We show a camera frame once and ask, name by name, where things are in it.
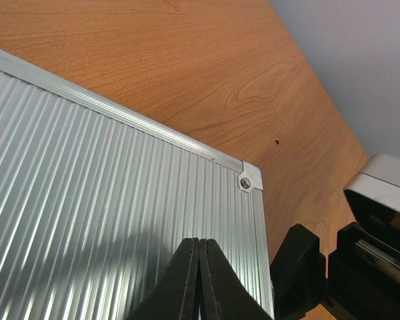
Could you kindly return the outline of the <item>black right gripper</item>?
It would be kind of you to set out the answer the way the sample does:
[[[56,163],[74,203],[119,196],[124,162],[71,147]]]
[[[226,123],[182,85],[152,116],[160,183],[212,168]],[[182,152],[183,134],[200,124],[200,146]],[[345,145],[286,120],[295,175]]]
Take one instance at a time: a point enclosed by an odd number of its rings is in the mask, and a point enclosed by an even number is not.
[[[400,159],[372,156],[343,193],[354,222],[332,253],[306,227],[288,230],[270,266],[278,319],[318,305],[336,319],[400,319]]]

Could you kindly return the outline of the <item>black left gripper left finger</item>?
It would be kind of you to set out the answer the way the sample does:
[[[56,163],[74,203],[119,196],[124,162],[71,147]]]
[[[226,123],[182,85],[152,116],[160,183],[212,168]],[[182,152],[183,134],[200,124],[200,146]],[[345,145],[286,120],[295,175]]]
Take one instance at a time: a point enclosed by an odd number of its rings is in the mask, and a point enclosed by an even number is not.
[[[199,318],[199,239],[183,239],[153,290],[128,319]]]

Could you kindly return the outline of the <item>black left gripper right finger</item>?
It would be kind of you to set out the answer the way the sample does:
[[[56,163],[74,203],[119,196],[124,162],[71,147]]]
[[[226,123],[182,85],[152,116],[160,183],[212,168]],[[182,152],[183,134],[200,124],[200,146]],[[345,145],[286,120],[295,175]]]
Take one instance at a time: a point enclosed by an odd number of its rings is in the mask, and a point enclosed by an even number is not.
[[[214,239],[199,242],[202,319],[270,319],[247,292]]]

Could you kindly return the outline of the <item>aluminium poker case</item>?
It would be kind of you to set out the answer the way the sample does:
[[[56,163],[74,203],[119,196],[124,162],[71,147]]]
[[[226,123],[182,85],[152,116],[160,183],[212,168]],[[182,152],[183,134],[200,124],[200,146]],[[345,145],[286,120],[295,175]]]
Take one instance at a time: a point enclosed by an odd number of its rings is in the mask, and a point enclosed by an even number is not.
[[[274,313],[258,167],[0,50],[0,319],[124,319],[193,237]]]

